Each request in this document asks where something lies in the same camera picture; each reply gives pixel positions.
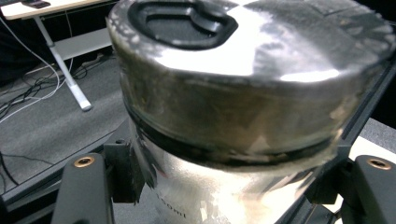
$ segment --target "black rubber seal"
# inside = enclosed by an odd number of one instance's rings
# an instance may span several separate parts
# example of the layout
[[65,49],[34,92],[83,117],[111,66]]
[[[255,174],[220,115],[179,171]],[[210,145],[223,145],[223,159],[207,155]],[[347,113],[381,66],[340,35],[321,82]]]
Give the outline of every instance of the black rubber seal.
[[320,151],[328,149],[333,140],[328,139],[320,142],[319,144],[313,145],[312,147],[306,147],[291,152],[260,155],[261,159],[259,161],[257,161],[257,157],[250,157],[254,159],[250,160],[246,155],[237,154],[230,154],[227,156],[228,158],[226,160],[219,161],[219,157],[215,156],[216,151],[207,148],[194,147],[158,132],[139,118],[139,116],[137,116],[127,104],[125,105],[132,121],[136,125],[136,131],[139,136],[144,135],[158,147],[185,161],[191,161],[205,166],[216,166],[219,164],[221,166],[229,167],[279,165],[283,162],[312,157]]
[[212,49],[238,24],[221,8],[199,1],[136,1],[128,10],[132,26],[149,38],[179,49]]

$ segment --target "table leg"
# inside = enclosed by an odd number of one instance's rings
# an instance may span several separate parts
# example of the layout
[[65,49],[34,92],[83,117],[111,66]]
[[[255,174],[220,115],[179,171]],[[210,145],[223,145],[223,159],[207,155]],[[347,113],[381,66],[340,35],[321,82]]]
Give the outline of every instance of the table leg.
[[58,50],[55,48],[55,44],[51,40],[50,35],[47,32],[43,22],[40,20],[40,18],[38,16],[34,17],[34,19],[35,19],[35,23],[37,23],[38,28],[41,31],[41,34],[46,39],[47,45],[49,46],[49,49],[50,49],[53,57],[55,58],[56,63],[59,65],[62,72],[64,73],[66,84],[69,87],[70,91],[73,93],[74,97],[76,98],[79,106],[81,107],[81,109],[83,111],[90,110],[92,108],[91,103],[88,101],[87,97],[85,97],[84,93],[79,88],[76,81],[70,75],[69,70],[67,69],[66,65],[64,64],[64,60],[61,58],[61,55],[58,53]]

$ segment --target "stainless steel container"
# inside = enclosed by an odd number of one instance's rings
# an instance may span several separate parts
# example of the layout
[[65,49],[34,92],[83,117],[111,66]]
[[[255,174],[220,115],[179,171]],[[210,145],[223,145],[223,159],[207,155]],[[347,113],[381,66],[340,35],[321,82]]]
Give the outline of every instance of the stainless steel container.
[[[124,0],[107,24],[134,149],[170,223],[274,222],[395,47],[348,0]],[[293,197],[271,216],[262,201],[280,187]]]

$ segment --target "metal lid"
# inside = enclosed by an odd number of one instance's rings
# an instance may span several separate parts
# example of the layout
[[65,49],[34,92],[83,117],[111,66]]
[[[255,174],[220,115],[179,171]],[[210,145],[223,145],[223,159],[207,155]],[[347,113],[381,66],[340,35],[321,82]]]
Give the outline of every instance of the metal lid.
[[331,142],[395,47],[348,0],[126,0],[108,28],[133,117],[213,161]]

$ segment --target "table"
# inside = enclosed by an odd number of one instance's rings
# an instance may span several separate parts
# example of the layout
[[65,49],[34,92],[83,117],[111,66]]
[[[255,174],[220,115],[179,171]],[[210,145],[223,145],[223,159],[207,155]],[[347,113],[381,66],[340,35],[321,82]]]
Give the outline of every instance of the table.
[[85,7],[88,5],[106,2],[108,0],[46,0],[50,3],[49,7],[35,9],[24,6],[22,3],[15,3],[5,7],[1,7],[3,15],[7,20],[30,19],[33,18],[37,24],[41,34],[46,39],[47,45],[56,60],[56,63],[64,73],[65,82],[78,101],[83,111],[92,108],[91,103],[78,86],[77,82],[70,75],[69,70],[64,64],[64,60],[101,49],[111,45],[110,37],[106,28],[89,32],[84,35],[73,36],[61,41],[53,42],[47,32],[41,17],[55,12],[66,11],[73,8]]

